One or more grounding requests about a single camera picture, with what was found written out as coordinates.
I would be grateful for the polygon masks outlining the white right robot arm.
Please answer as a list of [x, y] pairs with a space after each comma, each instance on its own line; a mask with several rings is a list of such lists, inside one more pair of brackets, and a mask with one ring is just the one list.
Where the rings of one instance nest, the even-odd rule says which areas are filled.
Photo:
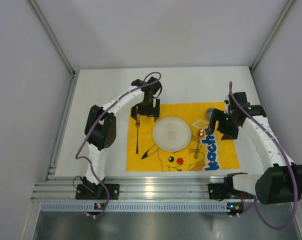
[[226, 109], [210, 107], [206, 136], [215, 131], [222, 140], [236, 140], [239, 129], [250, 138], [261, 161], [258, 174], [231, 173], [224, 178], [230, 192], [245, 192], [256, 196], [263, 205], [299, 201], [302, 195], [302, 164], [295, 164], [279, 145], [271, 130], [267, 114], [261, 105], [252, 105], [245, 92], [229, 94]]

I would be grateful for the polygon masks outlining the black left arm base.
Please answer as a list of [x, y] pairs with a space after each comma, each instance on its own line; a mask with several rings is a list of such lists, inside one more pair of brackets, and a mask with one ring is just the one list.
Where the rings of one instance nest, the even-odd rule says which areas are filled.
[[107, 200], [109, 193], [110, 200], [118, 200], [120, 193], [119, 184], [105, 184], [106, 189], [99, 183], [95, 184], [87, 180], [86, 177], [80, 177], [81, 183], [76, 186], [76, 200]]

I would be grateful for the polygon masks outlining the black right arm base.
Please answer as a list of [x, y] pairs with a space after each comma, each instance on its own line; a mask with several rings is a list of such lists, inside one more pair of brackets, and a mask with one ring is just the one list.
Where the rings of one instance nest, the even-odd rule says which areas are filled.
[[233, 186], [233, 176], [236, 173], [228, 174], [223, 178], [223, 183], [209, 183], [208, 193], [210, 200], [223, 201], [229, 199], [251, 200], [254, 196], [250, 193], [236, 190]]

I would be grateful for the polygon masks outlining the white round plate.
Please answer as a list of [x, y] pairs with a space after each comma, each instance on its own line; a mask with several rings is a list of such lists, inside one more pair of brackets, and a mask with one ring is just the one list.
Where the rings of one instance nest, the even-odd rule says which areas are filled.
[[154, 143], [167, 152], [183, 150], [191, 141], [192, 132], [189, 125], [178, 117], [165, 117], [153, 127]]

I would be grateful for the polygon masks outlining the copper fork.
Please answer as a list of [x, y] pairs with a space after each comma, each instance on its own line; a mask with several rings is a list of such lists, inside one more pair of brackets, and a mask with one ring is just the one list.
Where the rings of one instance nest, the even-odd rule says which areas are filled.
[[140, 115], [138, 114], [136, 116], [136, 122], [135, 122], [135, 126], [136, 126], [136, 154], [139, 153], [139, 127], [140, 127], [141, 121], [140, 121]]

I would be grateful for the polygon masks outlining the gold spoon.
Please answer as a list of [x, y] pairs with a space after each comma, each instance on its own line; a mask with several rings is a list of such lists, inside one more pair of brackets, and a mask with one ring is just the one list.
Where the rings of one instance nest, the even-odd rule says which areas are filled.
[[194, 155], [193, 155], [193, 157], [195, 159], [197, 159], [199, 157], [200, 142], [201, 142], [201, 139], [203, 138], [204, 134], [205, 134], [205, 131], [204, 131], [203, 128], [200, 128], [197, 132], [197, 135], [196, 135], [196, 137], [197, 137], [197, 147], [196, 147], [196, 150], [195, 150]]

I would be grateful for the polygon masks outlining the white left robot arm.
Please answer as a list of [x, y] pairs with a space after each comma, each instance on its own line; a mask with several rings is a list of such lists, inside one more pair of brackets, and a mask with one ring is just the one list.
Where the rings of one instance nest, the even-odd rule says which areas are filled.
[[117, 118], [125, 113], [137, 120], [145, 116], [155, 121], [160, 117], [160, 100], [155, 94], [162, 93], [161, 76], [147, 76], [149, 80], [134, 80], [124, 93], [102, 106], [94, 105], [87, 117], [83, 140], [75, 154], [77, 160], [88, 161], [84, 177], [94, 185], [100, 185], [105, 178], [107, 148], [117, 136]]

